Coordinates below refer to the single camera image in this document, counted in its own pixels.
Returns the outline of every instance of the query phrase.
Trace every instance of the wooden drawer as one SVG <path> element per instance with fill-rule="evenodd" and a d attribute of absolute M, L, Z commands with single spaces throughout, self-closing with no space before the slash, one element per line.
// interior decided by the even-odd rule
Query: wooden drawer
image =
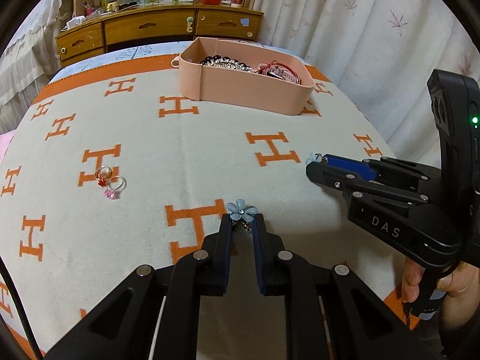
<path fill-rule="evenodd" d="M 88 58 L 91 58 L 93 56 L 99 56 L 99 55 L 102 55 L 102 54 L 104 54 L 103 48 L 99 48 L 97 50 L 90 50 L 90 51 L 84 52 L 83 54 L 78 54 L 78 55 L 76 55 L 72 58 L 63 60 L 61 62 L 61 66 L 62 66 L 62 68 L 64 68 L 65 66 L 69 66 L 69 65 L 72 65 L 74 63 L 83 61 L 84 59 L 88 59 Z"/>
<path fill-rule="evenodd" d="M 261 16 L 227 10 L 199 9 L 195 34 L 255 40 Z"/>
<path fill-rule="evenodd" d="M 60 61 L 103 47 L 101 23 L 83 27 L 57 39 Z"/>
<path fill-rule="evenodd" d="M 106 44 L 152 38 L 165 35 L 187 35 L 193 32 L 195 23 L 188 31 L 188 17 L 195 18 L 194 9 L 169 9 L 157 12 L 135 13 L 105 22 Z"/>

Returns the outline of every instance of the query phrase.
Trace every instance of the pink storage box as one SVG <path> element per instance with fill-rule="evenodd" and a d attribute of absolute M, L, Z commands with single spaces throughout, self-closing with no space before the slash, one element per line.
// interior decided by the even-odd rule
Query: pink storage box
<path fill-rule="evenodd" d="M 202 66 L 207 56 L 227 56 L 253 69 L 272 61 L 290 66 L 301 79 L 301 85 L 261 74 Z M 297 57 L 267 50 L 247 43 L 216 38 L 197 38 L 179 56 L 179 84 L 183 96 L 191 100 L 241 105 L 298 115 L 308 101 L 315 83 Z"/>

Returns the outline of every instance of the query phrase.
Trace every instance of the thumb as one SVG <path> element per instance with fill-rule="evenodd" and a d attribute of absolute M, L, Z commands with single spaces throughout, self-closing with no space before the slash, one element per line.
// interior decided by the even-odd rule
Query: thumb
<path fill-rule="evenodd" d="M 448 295 L 454 298 L 465 292 L 476 277 L 478 277 L 478 268 L 462 262 L 450 275 L 438 281 L 437 288 L 448 292 Z"/>

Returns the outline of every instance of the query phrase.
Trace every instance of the pink fabric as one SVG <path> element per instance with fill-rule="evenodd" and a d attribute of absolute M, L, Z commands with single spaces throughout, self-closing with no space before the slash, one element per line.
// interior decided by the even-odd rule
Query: pink fabric
<path fill-rule="evenodd" d="M 8 145 L 10 145 L 11 139 L 14 137 L 14 134 L 15 130 L 0 135 L 0 163 L 2 162 L 3 156 L 7 152 Z"/>

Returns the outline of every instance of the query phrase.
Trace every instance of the human hand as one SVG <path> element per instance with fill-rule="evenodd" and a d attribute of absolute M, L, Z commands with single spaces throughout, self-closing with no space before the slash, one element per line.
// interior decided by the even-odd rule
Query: human hand
<path fill-rule="evenodd" d="M 405 258 L 402 278 L 402 301 L 414 302 L 419 295 L 419 283 L 424 269 L 416 262 Z M 441 323 L 453 329 L 468 322 L 480 302 L 479 269 L 462 262 L 447 277 L 440 279 L 437 288 L 448 293 L 441 309 Z"/>

